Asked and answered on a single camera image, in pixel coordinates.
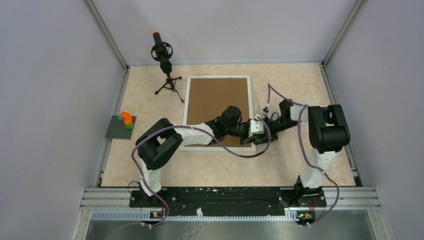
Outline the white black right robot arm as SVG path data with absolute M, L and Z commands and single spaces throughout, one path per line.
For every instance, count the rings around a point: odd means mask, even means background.
M 274 140 L 279 132 L 292 127 L 297 127 L 300 138 L 301 123 L 308 125 L 308 139 L 312 151 L 307 155 L 303 141 L 299 141 L 306 167 L 297 177 L 293 189 L 294 202 L 299 206 L 307 206 L 314 198 L 320 196 L 323 179 L 329 178 L 327 170 L 331 161 L 350 142 L 350 130 L 343 108 L 339 104 L 308 106 L 283 100 L 279 103 L 279 108 L 280 116 L 276 119 L 264 115 Z

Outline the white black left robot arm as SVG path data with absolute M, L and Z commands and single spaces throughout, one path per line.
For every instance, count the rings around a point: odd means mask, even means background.
M 273 140 L 266 118 L 257 115 L 242 121 L 242 112 L 236 106 L 229 106 L 220 116 L 201 124 L 175 125 L 167 118 L 158 120 L 137 139 L 131 152 L 141 175 L 141 200 L 149 207 L 160 202 L 162 168 L 181 146 L 218 144 L 230 154 L 242 157 L 224 145 L 227 136 L 239 138 L 241 144 L 269 146 Z

